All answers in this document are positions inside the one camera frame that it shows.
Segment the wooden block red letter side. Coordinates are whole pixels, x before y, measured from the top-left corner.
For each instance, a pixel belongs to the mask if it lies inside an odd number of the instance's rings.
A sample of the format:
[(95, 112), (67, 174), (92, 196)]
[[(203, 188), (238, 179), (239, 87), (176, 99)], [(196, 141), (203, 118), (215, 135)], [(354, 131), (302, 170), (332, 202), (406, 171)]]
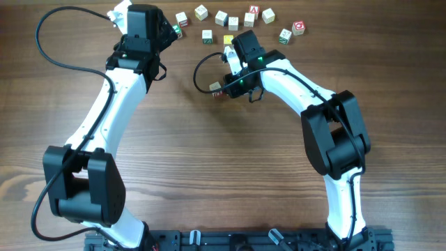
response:
[(223, 91), (217, 91), (221, 88), (221, 85), (219, 82), (214, 82), (209, 85), (209, 89), (212, 91), (212, 96), (214, 98), (220, 98), (223, 96)]

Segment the white block green side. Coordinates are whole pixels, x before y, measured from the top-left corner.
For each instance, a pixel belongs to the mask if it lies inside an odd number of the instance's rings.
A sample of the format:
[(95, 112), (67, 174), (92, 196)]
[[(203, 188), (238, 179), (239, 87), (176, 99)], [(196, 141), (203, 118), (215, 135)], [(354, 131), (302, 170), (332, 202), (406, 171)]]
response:
[(202, 42), (204, 45), (213, 44), (213, 31), (203, 30), (202, 31)]

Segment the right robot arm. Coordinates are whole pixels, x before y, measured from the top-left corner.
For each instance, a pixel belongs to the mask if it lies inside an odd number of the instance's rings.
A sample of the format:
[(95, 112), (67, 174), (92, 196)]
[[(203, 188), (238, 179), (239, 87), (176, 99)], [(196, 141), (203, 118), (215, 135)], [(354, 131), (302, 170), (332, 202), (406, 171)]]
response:
[(305, 153), (324, 181), (328, 229), (339, 250), (354, 250), (366, 224), (360, 204), (360, 178), (371, 142), (356, 97), (335, 93), (299, 73), (279, 51), (267, 52), (249, 30), (224, 49), (231, 72), (224, 87), (231, 98), (255, 90), (281, 98), (301, 119)]

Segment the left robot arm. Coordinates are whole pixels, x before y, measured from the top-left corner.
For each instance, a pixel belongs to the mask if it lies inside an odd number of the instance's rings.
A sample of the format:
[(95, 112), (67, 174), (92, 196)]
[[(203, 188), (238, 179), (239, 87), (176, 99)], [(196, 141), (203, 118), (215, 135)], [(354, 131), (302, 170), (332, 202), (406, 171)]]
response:
[(115, 157), (123, 133), (152, 82), (166, 77), (160, 53), (177, 38), (156, 6), (123, 1), (106, 19), (121, 31), (102, 74), (104, 83), (77, 131), (43, 156), (40, 194), (51, 212), (102, 236), (112, 250), (157, 250), (148, 225), (125, 207), (126, 190)]

